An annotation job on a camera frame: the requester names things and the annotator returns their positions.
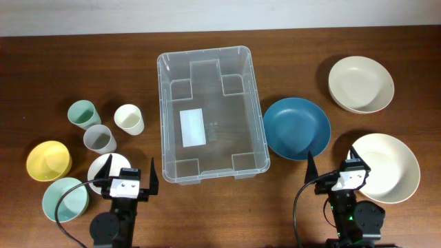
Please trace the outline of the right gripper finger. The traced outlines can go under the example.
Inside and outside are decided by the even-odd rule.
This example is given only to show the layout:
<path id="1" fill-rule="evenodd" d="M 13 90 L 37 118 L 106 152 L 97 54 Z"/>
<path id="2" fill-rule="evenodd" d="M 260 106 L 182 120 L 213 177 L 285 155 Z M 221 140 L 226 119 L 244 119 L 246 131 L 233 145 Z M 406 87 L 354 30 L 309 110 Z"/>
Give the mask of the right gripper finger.
<path id="1" fill-rule="evenodd" d="M 318 171 L 316 168 L 316 164 L 314 161 L 314 156 L 311 153 L 311 151 L 308 151 L 307 154 L 307 171 L 305 174 L 305 181 L 304 183 L 310 183 L 310 182 L 314 182 L 318 177 Z"/>
<path id="2" fill-rule="evenodd" d="M 366 162 L 361 158 L 361 156 L 357 153 L 354 146 L 351 147 L 349 151 L 351 161 L 350 167 L 355 170 L 365 170 L 366 172 L 370 172 L 371 168 L 366 164 Z"/>

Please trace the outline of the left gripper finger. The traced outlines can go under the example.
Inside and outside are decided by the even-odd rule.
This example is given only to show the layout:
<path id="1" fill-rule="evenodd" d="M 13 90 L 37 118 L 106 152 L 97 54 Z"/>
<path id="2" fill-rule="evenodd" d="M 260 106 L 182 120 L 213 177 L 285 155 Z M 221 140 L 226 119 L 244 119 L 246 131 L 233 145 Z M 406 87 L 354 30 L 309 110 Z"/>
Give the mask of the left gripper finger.
<path id="1" fill-rule="evenodd" d="M 150 164 L 150 182 L 149 182 L 149 193 L 150 195 L 157 195 L 159 188 L 159 180 L 154 166 L 154 158 L 151 158 Z"/>
<path id="2" fill-rule="evenodd" d="M 94 182 L 93 182 L 94 186 L 107 186 L 109 184 L 111 165 L 112 165 L 112 155 L 110 154 L 104 165 L 94 176 Z"/>

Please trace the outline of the grey cup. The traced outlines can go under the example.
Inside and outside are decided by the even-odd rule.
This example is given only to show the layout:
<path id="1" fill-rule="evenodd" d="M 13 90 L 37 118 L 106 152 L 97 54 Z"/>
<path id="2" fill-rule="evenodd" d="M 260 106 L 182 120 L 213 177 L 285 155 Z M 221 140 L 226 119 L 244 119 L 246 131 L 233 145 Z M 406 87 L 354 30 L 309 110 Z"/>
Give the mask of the grey cup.
<path id="1" fill-rule="evenodd" d="M 85 131 L 84 145 L 98 154 L 107 154 L 116 151 L 117 144 L 110 129 L 105 125 L 93 125 Z"/>

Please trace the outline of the cream bowl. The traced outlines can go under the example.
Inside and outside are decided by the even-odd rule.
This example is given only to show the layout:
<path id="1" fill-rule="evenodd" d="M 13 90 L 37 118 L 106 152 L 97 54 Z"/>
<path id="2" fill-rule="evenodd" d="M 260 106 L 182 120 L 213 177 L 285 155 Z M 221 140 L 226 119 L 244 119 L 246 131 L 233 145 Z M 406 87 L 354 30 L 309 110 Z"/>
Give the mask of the cream bowl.
<path id="1" fill-rule="evenodd" d="M 352 147 L 371 168 L 361 194 L 379 203 L 396 204 L 412 197 L 420 184 L 420 166 L 414 153 L 387 134 L 367 134 Z"/>

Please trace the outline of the cream cup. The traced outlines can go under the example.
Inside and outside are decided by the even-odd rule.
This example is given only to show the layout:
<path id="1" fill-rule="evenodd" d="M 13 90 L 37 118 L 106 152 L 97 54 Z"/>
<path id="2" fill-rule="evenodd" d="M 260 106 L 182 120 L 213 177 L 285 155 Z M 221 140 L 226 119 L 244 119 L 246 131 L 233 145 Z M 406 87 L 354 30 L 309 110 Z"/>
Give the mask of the cream cup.
<path id="1" fill-rule="evenodd" d="M 120 106 L 114 113 L 114 122 L 132 136 L 139 135 L 145 127 L 140 109 L 132 104 Z"/>

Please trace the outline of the green cup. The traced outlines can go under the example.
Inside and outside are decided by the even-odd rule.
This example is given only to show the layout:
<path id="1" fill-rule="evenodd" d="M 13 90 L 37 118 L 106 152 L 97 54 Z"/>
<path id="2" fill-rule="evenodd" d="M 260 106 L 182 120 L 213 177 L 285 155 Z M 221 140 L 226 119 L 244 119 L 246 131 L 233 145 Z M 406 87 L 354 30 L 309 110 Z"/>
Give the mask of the green cup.
<path id="1" fill-rule="evenodd" d="M 68 110 L 68 120 L 83 130 L 101 124 L 101 117 L 94 104 L 88 100 L 73 103 Z"/>

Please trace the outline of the beige bowl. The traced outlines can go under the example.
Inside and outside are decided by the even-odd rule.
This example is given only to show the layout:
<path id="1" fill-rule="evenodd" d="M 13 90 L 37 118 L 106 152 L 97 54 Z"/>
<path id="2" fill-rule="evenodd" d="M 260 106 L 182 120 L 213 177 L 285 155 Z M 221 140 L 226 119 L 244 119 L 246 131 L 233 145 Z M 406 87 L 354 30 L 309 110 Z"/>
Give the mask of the beige bowl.
<path id="1" fill-rule="evenodd" d="M 336 62 L 329 72 L 328 88 L 341 108 L 355 114 L 383 110 L 395 93 L 389 71 L 364 56 L 348 56 Z"/>

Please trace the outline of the clear plastic storage container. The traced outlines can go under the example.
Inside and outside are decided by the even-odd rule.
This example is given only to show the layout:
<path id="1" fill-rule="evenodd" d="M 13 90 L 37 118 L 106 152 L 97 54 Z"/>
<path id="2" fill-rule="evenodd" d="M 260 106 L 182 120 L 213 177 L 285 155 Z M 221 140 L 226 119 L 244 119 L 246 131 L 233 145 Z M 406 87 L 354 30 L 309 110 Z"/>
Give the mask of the clear plastic storage container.
<path id="1" fill-rule="evenodd" d="M 162 175 L 169 183 L 251 178 L 270 157 L 252 54 L 240 45 L 157 58 Z M 180 111 L 201 108 L 206 144 L 183 147 Z"/>

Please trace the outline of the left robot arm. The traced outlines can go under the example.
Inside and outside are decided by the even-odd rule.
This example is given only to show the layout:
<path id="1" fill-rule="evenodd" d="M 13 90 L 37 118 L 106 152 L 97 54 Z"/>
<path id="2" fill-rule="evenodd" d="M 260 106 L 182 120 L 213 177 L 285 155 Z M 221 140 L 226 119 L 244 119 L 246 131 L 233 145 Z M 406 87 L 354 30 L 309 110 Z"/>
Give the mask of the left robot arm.
<path id="1" fill-rule="evenodd" d="M 101 189 L 101 195 L 111 200 L 111 209 L 98 214 L 90 224 L 90 236 L 94 247 L 132 247 L 134 226 L 139 202 L 147 202 L 158 194 L 159 180 L 154 167 L 150 165 L 150 187 L 140 187 L 141 171 L 122 168 L 118 176 L 110 176 L 113 156 L 109 155 L 94 177 L 93 185 Z"/>

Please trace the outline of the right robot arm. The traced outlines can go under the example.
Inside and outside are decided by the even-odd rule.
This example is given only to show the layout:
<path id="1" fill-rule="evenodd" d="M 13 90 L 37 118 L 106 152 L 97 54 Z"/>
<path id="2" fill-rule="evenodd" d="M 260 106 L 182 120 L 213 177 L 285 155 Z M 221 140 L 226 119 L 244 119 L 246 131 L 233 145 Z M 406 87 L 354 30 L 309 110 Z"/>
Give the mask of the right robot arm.
<path id="1" fill-rule="evenodd" d="M 328 195 L 338 233 L 338 238 L 327 239 L 325 246 L 373 247 L 381 238 L 385 210 L 371 201 L 356 198 L 356 192 L 366 185 L 371 168 L 354 148 L 349 150 L 349 158 L 341 162 L 340 169 L 322 176 L 318 175 L 311 152 L 307 160 L 305 182 L 315 185 L 316 195 Z"/>

